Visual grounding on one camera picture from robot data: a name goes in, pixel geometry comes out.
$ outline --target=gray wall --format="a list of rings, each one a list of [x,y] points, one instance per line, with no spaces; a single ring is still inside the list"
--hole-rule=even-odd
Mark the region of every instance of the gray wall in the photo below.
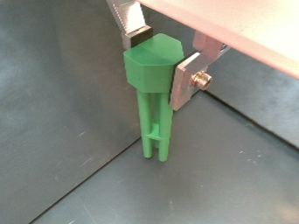
[[[139,138],[106,1],[0,1],[0,223],[28,223]]]

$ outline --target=white surface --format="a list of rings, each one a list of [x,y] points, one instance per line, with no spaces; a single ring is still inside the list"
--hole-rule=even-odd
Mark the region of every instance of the white surface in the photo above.
[[[139,2],[299,78],[298,0]]]

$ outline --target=screw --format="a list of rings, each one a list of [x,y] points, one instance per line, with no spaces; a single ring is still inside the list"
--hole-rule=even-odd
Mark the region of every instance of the screw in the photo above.
[[[206,90],[211,84],[211,80],[211,76],[201,71],[191,77],[191,84],[197,85],[201,90]]]
[[[229,46],[226,44],[222,45],[221,47],[221,51],[225,51],[225,49],[227,48]]]

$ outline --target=green 3d printed part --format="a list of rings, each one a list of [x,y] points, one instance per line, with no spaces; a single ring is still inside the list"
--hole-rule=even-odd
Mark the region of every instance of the green 3d printed part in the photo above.
[[[136,88],[144,157],[159,148],[159,160],[168,158],[174,109],[168,104],[174,65],[183,59],[182,42],[158,34],[124,52],[126,76]]]

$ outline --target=metal bracket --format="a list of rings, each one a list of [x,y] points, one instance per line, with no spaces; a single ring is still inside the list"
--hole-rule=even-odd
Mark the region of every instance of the metal bracket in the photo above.
[[[140,3],[132,0],[107,0],[118,27],[122,31],[126,49],[139,45],[154,36],[154,29],[146,25]]]
[[[217,39],[195,32],[194,48],[201,51],[179,62],[174,71],[172,94],[170,104],[178,110],[193,98],[198,89],[206,90],[211,84],[211,76],[206,74],[209,65],[230,49]]]

